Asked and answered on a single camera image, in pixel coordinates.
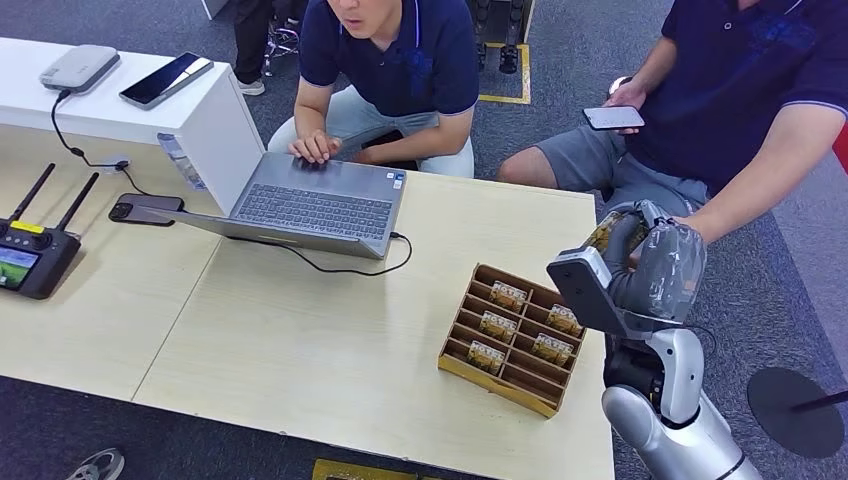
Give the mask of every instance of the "charging cable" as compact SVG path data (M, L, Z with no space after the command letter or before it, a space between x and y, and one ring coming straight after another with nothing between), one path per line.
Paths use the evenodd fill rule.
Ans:
M315 262L313 262L309 258L307 258L306 255L300 253L297 249L294 249L294 248L292 248L288 245L280 245L278 243L270 243L270 242L260 242L260 241L257 241L257 240L250 240L250 239L246 239L246 238L233 238L233 237L230 237L230 238L232 238L233 240L243 240L243 241L251 242L251 243L261 243L263 245L270 245L272 247L280 247L280 248L286 249L286 250L294 253L298 257L300 257L300 259L303 260L304 262L308 263L310 267L312 267L315 270L318 270L319 272L322 272L322 273L353 273L355 275L362 275L363 277L379 277L380 275L385 275L389 272L394 272L395 270L403 268L407 263L409 263L409 260L412 258L412 242L405 235L398 233L398 232L392 232L391 234L389 234L389 238L392 238L392 239L400 238L400 239L404 240L406 242L407 246L409 246L409 252L406 254L406 258L402 262L400 262L399 264L397 264L393 267L389 267L385 270L380 270L379 272L363 272L361 270L353 270L353 269L347 269L347 268L340 268L340 269L324 268L324 267L317 265Z
M127 176L127 180L130 181L130 185L132 185L133 188L138 193L145 195L145 196L148 196L148 197L152 197L153 195L151 195L151 194L145 192L144 190L138 188L138 185L136 185L135 181L133 181L133 178L130 175L130 172L127 171L127 168L130 166L130 162L127 162L126 160L121 160L118 163L91 163L91 162L88 161L88 158L86 158L86 156L85 156L85 152L82 151L81 148L71 147L70 145L68 145L68 142L65 141L65 136L62 135L62 131L59 130L59 125L56 123L56 109L59 108L59 104L62 103L70 95L71 95L70 90L62 90L59 93L59 96L56 97L56 102L53 104L53 108L50 110L50 121L53 122L53 129L56 131L56 135L59 136L59 141L62 142L62 146L65 147L65 149L67 151L71 152L71 154L73 154L74 156L81 158L82 161L85 162L85 164L88 165L89 167L92 167L92 168L114 168L116 171L123 172L124 175Z

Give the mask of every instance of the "black cable on floor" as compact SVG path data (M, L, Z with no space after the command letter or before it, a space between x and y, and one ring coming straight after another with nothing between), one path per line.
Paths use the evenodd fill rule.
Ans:
M62 103L70 95L71 95L70 90L62 90L59 93L59 96L56 97L56 102L53 103L53 108L50 109L50 121L53 123L53 130L56 131L56 135L59 137L59 141L62 142L62 146L65 147L65 150L71 152L72 155L81 158L82 161L85 162L85 164L88 165L89 167L92 167L92 168L114 168L115 170L117 170L119 172L123 172L124 175L127 176L127 179L130 181L130 184L133 186L133 188L138 193L140 193L142 195L146 195L146 196L152 196L151 194L149 194L149 193L145 192L144 190L138 188L138 185L135 184L135 181L133 181L133 178L130 175L130 172L127 171L127 168L129 167L129 162L121 161L121 162L118 162L118 163L91 163L91 162L88 161L88 158L86 158L86 156L85 156L85 152L81 148L72 147L72 146L68 145L68 142L65 141L65 136L62 135L62 131L59 129L59 125L56 123L56 109L59 108L59 104Z

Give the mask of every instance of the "light wood tabletop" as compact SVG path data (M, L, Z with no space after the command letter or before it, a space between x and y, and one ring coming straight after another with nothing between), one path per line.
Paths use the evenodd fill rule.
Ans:
M208 194L188 191L158 146L73 135L68 141L92 162L126 154L142 188L217 209ZM51 161L57 168L23 221L55 226L92 170L53 132L0 126L0 217L12 213ZM111 222L107 212L130 191L123 175L100 176L68 228L82 235L82 250L51 298L0 291L0 374L132 398L219 240L182 225Z
M224 240L134 401L497 478L612 479L600 334L550 420L436 367L478 262L552 286L548 262L594 225L589 195L410 173L396 230L414 254L388 275Z

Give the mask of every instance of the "gray shorts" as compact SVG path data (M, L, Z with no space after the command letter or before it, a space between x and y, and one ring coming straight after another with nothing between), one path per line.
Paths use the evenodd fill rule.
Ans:
M583 126L536 146L551 164L561 190L601 191L606 200L603 215L624 203L651 200L672 215L686 217L709 200L706 184L642 165L627 153L624 139L615 132Z

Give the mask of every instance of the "black round base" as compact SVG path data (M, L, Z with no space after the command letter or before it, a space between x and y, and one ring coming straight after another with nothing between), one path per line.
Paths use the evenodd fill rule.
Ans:
M826 396L815 382L785 368L760 370L748 382L748 404L763 430L783 448L807 458L833 456L842 446L845 424L833 405L809 412L790 409Z

